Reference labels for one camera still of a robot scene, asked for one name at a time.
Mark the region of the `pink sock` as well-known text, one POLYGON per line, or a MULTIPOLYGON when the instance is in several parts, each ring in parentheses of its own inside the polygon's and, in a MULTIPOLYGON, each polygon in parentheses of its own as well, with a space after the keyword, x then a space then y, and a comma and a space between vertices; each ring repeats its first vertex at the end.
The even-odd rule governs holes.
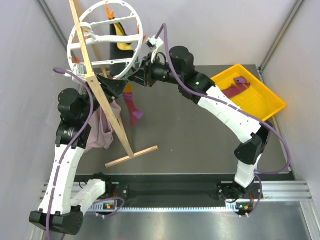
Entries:
POLYGON ((91 131, 84 152, 92 149, 107 150, 114 141, 114 128, 101 107, 92 114, 89 125, 91 131))

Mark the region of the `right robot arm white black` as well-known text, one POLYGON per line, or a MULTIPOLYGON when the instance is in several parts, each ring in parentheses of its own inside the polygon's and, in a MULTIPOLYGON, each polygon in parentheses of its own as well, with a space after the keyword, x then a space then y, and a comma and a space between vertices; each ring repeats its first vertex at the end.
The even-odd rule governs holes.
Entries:
POLYGON ((245 198, 252 191, 255 171, 266 148, 270 130, 265 124, 240 112, 240 108, 205 74, 194 66, 194 55, 184 46, 169 50, 169 59, 152 61, 152 54, 142 59, 128 79, 144 87, 157 81, 175 84, 179 92, 197 106, 207 110, 226 125, 239 139, 234 151, 238 160, 233 192, 245 198))

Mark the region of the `wooden hanger stand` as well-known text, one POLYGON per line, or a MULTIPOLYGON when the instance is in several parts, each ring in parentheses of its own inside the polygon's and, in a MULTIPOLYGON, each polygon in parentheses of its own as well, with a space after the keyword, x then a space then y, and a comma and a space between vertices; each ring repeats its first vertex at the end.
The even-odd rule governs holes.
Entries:
POLYGON ((80 21, 80 18, 78 16, 78 1, 70 0, 69 5, 70 5, 74 25, 75 25, 75 31, 77 33, 77 37, 79 40, 79 47, 81 49, 83 60, 84 60, 84 66, 86 69, 85 79, 87 80, 89 87, 93 91, 94 96, 98 100, 98 103, 100 104, 104 114, 108 117, 116 135, 118 136, 118 138, 124 148, 124 150, 128 154, 128 156, 126 156, 126 157, 122 157, 120 159, 117 159, 117 160, 114 160, 114 161, 111 161, 111 162, 105 164, 105 167, 110 168, 110 167, 116 166, 118 164, 124 163, 128 160, 131 160, 131 159, 143 156, 145 154, 151 153, 153 151, 156 151, 158 149, 157 145, 149 147, 145 150, 142 150, 142 151, 139 151, 136 153, 133 152, 133 150, 130 146, 123 122, 120 118, 116 118, 116 116, 110 106, 110 103, 109 103, 106 95, 103 92, 101 84, 99 83, 99 81, 96 77, 96 74, 93 70, 92 62, 89 57, 89 53, 88 53, 88 49, 87 49, 87 45, 86 45, 86 40, 84 37, 84 32, 82 30, 82 22, 80 21))

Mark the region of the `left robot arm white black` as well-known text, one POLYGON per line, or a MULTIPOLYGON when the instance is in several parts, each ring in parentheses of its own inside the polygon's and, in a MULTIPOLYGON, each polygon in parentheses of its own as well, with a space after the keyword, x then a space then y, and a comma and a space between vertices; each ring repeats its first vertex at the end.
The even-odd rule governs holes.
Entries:
POLYGON ((125 205, 122 197, 112 196, 112 182, 101 173, 94 174, 86 186, 72 196, 77 168, 92 130, 89 121, 99 105, 89 86, 84 81, 80 83, 85 93, 67 88, 58 95, 60 123, 56 131, 53 167, 43 200, 29 215, 29 222, 44 230, 47 239, 51 238, 52 232, 63 236, 77 235, 84 216, 95 204, 114 201, 110 216, 125 205))

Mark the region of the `maroon orange striped sock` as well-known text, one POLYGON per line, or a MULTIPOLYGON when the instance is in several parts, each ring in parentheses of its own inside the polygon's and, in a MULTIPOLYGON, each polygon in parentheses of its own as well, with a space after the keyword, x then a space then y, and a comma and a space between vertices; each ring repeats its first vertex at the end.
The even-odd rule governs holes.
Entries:
POLYGON ((144 113, 135 105, 132 82, 129 82, 129 84, 125 87, 122 95, 129 111, 131 126, 135 127, 137 122, 143 117, 144 113))

